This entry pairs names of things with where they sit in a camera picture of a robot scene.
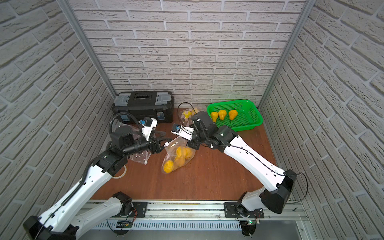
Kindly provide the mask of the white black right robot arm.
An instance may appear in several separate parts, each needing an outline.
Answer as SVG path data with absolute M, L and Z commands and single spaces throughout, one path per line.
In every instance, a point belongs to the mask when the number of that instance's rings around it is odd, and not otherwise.
M 212 150 L 219 150 L 240 163 L 263 184 L 259 190 L 246 192 L 240 198 L 240 213 L 261 208 L 267 208 L 276 214 L 282 213 L 298 174 L 267 161 L 230 127 L 217 127 L 207 112 L 201 111 L 193 115 L 190 127 L 192 129 L 187 137 L 188 147 L 198 150 L 201 144 L 205 144 Z

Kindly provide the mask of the dotted zip bag with pears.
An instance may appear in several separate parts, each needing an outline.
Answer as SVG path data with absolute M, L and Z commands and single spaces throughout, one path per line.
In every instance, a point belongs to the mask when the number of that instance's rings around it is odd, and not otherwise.
M 113 123 L 113 126 L 112 126 L 112 131 L 116 131 L 118 128 L 121 128 L 121 127 L 126 126 L 126 125 L 127 124 L 124 124 L 118 120 L 115 120 Z M 138 140 L 139 135 L 136 133 L 138 131 L 138 128 L 135 126 L 131 126 L 131 128 L 133 131 L 134 140 Z M 134 153 L 131 153 L 129 155 L 128 159 L 135 162 L 135 163 L 147 165 L 151 155 L 152 155 L 152 153 L 149 150 L 142 149 L 142 150 L 138 150 Z

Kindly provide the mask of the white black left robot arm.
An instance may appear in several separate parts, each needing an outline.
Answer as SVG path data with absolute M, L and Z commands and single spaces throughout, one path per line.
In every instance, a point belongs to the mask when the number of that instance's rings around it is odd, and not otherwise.
M 161 143 L 171 141 L 164 132 L 156 136 L 155 121 L 137 125 L 137 131 L 129 125 L 115 130 L 109 127 L 110 146 L 89 161 L 80 181 L 39 217 L 30 216 L 24 222 L 23 227 L 31 240 L 76 240 L 110 217 L 137 215 L 131 197 L 122 192 L 114 194 L 99 207 L 78 213 L 97 190 L 126 167 L 132 155 L 144 151 L 160 153 L 164 149 Z

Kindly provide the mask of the yellow pear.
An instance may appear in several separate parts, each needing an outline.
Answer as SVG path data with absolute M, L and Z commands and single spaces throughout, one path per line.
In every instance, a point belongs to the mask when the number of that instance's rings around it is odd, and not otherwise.
M 223 120 L 225 119 L 225 117 L 227 116 L 227 111 L 226 111 L 226 110 L 220 110 L 220 111 L 218 112 L 218 116 L 219 116 L 219 119 L 220 119 L 221 121 L 223 121 Z
M 231 110 L 229 111 L 229 119 L 230 121 L 233 121 L 238 116 L 237 110 Z
M 212 121 L 213 121 L 214 123 L 216 123 L 216 122 L 217 122 L 217 119 L 219 118 L 219 114 L 218 114 L 218 112 L 211 112 L 210 115 L 211 115 L 211 119 L 212 119 Z

